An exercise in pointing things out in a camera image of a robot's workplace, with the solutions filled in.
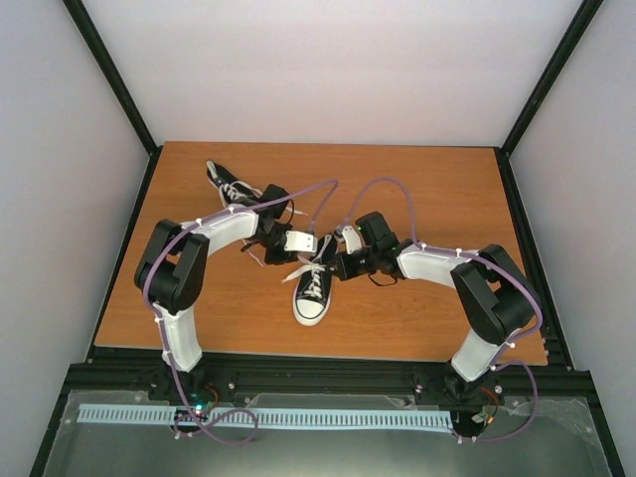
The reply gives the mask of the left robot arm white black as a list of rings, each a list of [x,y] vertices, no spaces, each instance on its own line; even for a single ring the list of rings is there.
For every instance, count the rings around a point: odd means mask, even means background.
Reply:
[[[277,219],[289,195],[265,203],[242,199],[220,212],[183,224],[159,222],[134,275],[147,307],[158,325],[163,360],[177,371],[171,386],[182,398],[199,398],[207,376],[196,368],[203,351],[198,343],[194,304],[199,298],[208,257],[229,244],[246,240],[266,250],[265,261],[280,264],[301,252],[317,249],[317,238],[294,231]]]

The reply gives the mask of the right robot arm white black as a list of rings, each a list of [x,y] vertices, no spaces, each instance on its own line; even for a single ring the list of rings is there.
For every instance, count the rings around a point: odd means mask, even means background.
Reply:
[[[499,245],[463,250],[399,240],[378,212],[336,229],[335,235],[345,250],[331,270],[342,281],[380,272],[394,281],[423,280],[457,292],[469,332],[450,367],[464,383],[492,370],[530,321],[541,317],[539,295]]]

